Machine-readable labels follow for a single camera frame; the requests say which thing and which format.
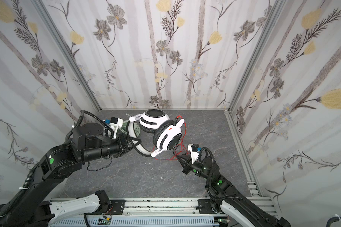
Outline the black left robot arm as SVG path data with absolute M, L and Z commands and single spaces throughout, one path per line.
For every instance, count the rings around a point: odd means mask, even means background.
M 0 205 L 0 227 L 48 227 L 55 217 L 44 199 L 73 172 L 89 161 L 120 157 L 141 140 L 121 133 L 104 134 L 109 125 L 81 110 L 62 145 L 51 148 L 29 171 L 23 186 L 7 204 Z

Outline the green white headphones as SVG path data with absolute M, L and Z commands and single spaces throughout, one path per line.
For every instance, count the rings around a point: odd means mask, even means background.
M 120 132 L 123 132 L 126 134 L 131 132 L 131 137 L 139 137 L 141 134 L 140 125 L 138 123 L 131 123 L 131 125 L 129 126 L 128 124 L 129 124 L 129 121 L 124 120 L 120 128 Z

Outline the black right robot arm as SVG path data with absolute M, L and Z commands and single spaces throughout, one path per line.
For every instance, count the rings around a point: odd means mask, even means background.
M 235 219 L 242 227 L 290 227 L 285 218 L 268 214 L 247 197 L 219 172 L 219 166 L 210 149 L 203 147 L 200 153 L 206 152 L 202 160 L 192 161 L 191 155 L 177 155 L 176 159 L 183 167 L 183 173 L 194 173 L 206 179 L 205 190 L 209 195 L 211 207 L 215 212 Z

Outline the black mounting plate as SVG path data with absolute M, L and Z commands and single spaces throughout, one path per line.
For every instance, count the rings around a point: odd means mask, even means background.
M 125 208 L 126 200 L 111 200 L 109 214 L 111 215 L 122 215 Z
M 211 199 L 199 199 L 198 210 L 200 214 L 216 214 L 221 212 L 220 205 Z

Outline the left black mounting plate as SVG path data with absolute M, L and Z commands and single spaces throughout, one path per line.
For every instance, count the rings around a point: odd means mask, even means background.
M 122 215 L 125 208 L 126 200 L 111 200 L 109 214 L 111 215 Z

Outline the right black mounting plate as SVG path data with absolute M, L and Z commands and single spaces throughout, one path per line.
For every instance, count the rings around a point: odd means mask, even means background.
M 200 214 L 216 214 L 221 212 L 220 205 L 211 199 L 199 199 L 198 210 Z

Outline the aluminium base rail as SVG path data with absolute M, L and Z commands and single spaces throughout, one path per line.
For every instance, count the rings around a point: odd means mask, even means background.
M 91 196 L 86 196 L 84 198 L 78 199 L 51 199 L 52 204 L 58 203 L 59 208 L 64 208 L 65 202 L 81 201 L 80 205 L 90 202 L 94 199 L 90 199 Z M 105 213 L 110 209 L 110 201 L 120 198 L 110 198 L 108 204 L 105 207 Z M 198 210 L 198 200 L 202 198 L 128 198 L 120 200 L 126 200 L 125 208 L 121 216 L 131 217 L 131 216 L 191 216 L 191 215 L 201 215 Z M 276 208 L 272 204 L 271 198 L 269 197 L 248 197 L 255 205 L 261 208 L 265 213 L 278 217 Z

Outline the black white headphones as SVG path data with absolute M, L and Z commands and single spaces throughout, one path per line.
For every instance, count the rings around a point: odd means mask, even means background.
M 140 129 L 153 135 L 155 151 L 147 150 L 142 144 L 135 150 L 145 157 L 156 157 L 164 151 L 170 151 L 178 145 L 182 139 L 182 127 L 185 119 L 177 117 L 175 120 L 161 109 L 148 109 L 142 114 L 129 117 L 129 126 L 138 121 Z

